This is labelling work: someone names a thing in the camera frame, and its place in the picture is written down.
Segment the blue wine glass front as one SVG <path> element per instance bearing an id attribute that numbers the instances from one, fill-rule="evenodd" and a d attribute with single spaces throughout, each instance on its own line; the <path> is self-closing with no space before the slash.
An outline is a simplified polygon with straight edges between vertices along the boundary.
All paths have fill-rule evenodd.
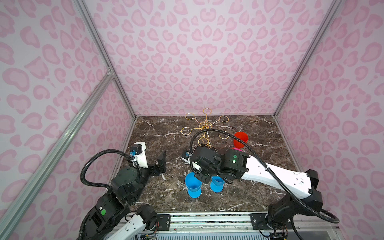
<path id="1" fill-rule="evenodd" d="M 211 177 L 211 190 L 215 193 L 220 193 L 224 188 L 225 181 L 220 177 Z"/>

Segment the blue wine glass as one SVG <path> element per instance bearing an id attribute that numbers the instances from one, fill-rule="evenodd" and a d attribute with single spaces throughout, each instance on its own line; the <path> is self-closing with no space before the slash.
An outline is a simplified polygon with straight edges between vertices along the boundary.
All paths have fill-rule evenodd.
<path id="1" fill-rule="evenodd" d="M 211 190 L 215 193 L 220 193 L 224 188 L 225 181 L 220 177 L 211 177 Z"/>
<path id="2" fill-rule="evenodd" d="M 185 184 L 191 198 L 197 199 L 202 194 L 202 182 L 195 177 L 194 173 L 186 175 Z"/>

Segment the red wine glass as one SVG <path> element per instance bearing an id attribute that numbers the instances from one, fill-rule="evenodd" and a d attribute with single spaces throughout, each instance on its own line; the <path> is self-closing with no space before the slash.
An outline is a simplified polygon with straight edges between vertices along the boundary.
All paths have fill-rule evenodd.
<path id="1" fill-rule="evenodd" d="M 238 140 L 233 140 L 234 146 L 237 149 L 244 148 L 245 147 L 244 143 L 247 143 L 249 140 L 249 136 L 244 132 L 235 133 L 235 137 L 241 140 L 240 142 Z"/>

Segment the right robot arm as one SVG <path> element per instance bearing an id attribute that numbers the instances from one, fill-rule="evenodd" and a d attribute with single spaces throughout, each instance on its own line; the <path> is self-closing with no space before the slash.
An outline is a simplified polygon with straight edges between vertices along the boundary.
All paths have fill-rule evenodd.
<path id="1" fill-rule="evenodd" d="M 297 214 L 312 216 L 309 210 L 294 200 L 294 196 L 317 212 L 323 207 L 315 171 L 303 173 L 270 164 L 262 165 L 254 156 L 238 149 L 229 149 L 222 155 L 198 146 L 193 153 L 184 153 L 184 157 L 196 171 L 195 177 L 205 184 L 212 183 L 213 177 L 219 177 L 226 183 L 234 180 L 255 181 L 278 189 L 282 189 L 281 184 L 284 184 L 289 192 L 269 205 L 268 213 L 262 220 L 262 225 L 269 228 L 278 228 Z"/>

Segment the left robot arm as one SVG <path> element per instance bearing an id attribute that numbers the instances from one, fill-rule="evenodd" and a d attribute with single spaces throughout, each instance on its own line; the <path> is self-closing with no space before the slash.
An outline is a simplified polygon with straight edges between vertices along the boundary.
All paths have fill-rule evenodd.
<path id="1" fill-rule="evenodd" d="M 127 158 L 132 164 L 119 170 L 110 184 L 87 180 L 86 173 L 91 164 L 101 156 L 110 153 Z M 120 220 L 131 212 L 131 206 L 138 202 L 150 177 L 158 177 L 166 170 L 166 151 L 159 155 L 156 165 L 147 168 L 139 165 L 137 157 L 115 149 L 103 150 L 92 156 L 81 170 L 80 180 L 86 186 L 105 188 L 107 192 L 97 200 L 95 206 L 84 217 L 78 239 L 102 240 L 106 237 Z"/>

